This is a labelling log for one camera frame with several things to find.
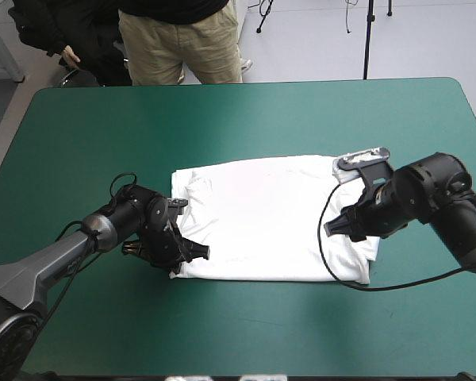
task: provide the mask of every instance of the person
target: person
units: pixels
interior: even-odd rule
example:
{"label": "person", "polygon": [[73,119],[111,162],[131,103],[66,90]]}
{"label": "person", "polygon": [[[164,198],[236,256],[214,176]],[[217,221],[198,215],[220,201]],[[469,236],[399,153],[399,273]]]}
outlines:
{"label": "person", "polygon": [[176,84],[183,63],[201,83],[242,82],[231,0],[122,0],[119,9],[132,84]]}
{"label": "person", "polygon": [[49,56],[60,54],[68,66],[87,69],[100,85],[132,84],[114,38],[98,29],[117,27],[117,0],[14,0],[14,5],[49,41]]}

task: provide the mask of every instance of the metal stand leg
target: metal stand leg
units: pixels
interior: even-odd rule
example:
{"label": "metal stand leg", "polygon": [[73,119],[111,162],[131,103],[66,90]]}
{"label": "metal stand leg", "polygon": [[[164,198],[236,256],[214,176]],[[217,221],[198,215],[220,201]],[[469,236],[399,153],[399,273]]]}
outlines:
{"label": "metal stand leg", "polygon": [[365,42],[365,61],[363,63],[363,79],[367,79],[367,76],[368,76],[368,58],[370,53],[370,32],[372,30],[372,22],[374,21],[375,21],[374,0],[368,0],[367,41]]}
{"label": "metal stand leg", "polygon": [[58,87],[65,87],[71,79],[73,79],[79,73],[78,69],[72,69],[69,71],[59,82]]}
{"label": "metal stand leg", "polygon": [[268,0],[270,4],[268,4],[268,9],[266,13],[263,15],[263,20],[261,20],[261,24],[259,24],[259,27],[255,30],[256,33],[261,33],[261,28],[263,27],[264,21],[266,20],[268,14],[270,14],[271,11],[271,6],[273,5],[273,0]]}

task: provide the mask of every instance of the tripod stand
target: tripod stand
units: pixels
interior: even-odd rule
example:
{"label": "tripod stand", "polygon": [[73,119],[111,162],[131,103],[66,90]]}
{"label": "tripod stand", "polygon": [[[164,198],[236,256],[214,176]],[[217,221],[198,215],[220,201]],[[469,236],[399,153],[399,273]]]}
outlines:
{"label": "tripod stand", "polygon": [[[261,5],[263,2],[266,0],[261,0],[260,5],[259,5],[259,12],[261,12]],[[274,0],[267,0],[268,1],[268,8],[267,11],[262,14],[262,20],[261,23],[259,24],[259,27],[255,30],[257,33],[262,32],[262,27],[264,24],[264,21],[267,19],[268,14],[271,12],[271,7],[273,6],[273,1]],[[392,1],[393,0],[388,0],[388,16],[393,15],[393,12],[391,11],[392,7]],[[372,22],[375,21],[375,16],[374,16],[374,0],[368,0],[368,11],[367,11],[367,39],[365,42],[365,58],[363,62],[363,79],[367,79],[368,77],[368,61],[369,61],[369,56],[370,56],[370,32],[372,30]]]}
{"label": "tripod stand", "polygon": [[[391,16],[393,12],[391,11],[391,2],[388,0],[388,16]],[[367,39],[365,42],[365,59],[363,61],[363,79],[368,77],[368,60],[370,55],[370,32],[372,30],[372,23],[375,21],[374,16],[374,0],[368,0],[368,11],[367,11]]]}

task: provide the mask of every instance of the hand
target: hand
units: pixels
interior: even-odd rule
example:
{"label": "hand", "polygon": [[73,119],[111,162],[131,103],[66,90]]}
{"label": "hand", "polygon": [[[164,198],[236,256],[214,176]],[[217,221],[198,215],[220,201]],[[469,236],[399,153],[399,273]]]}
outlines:
{"label": "hand", "polygon": [[63,51],[60,53],[60,55],[63,57],[63,60],[67,62],[67,65],[72,67],[73,69],[79,69],[78,64],[81,62],[79,57],[74,53],[72,48],[67,45]]}

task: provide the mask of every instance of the khaki pants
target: khaki pants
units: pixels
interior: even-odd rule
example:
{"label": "khaki pants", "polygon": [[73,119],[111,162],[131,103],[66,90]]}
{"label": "khaki pants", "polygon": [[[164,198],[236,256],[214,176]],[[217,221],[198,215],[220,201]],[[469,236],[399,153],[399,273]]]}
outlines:
{"label": "khaki pants", "polygon": [[241,83],[232,1],[200,22],[173,25],[120,12],[134,85],[176,84],[185,62],[202,83]]}

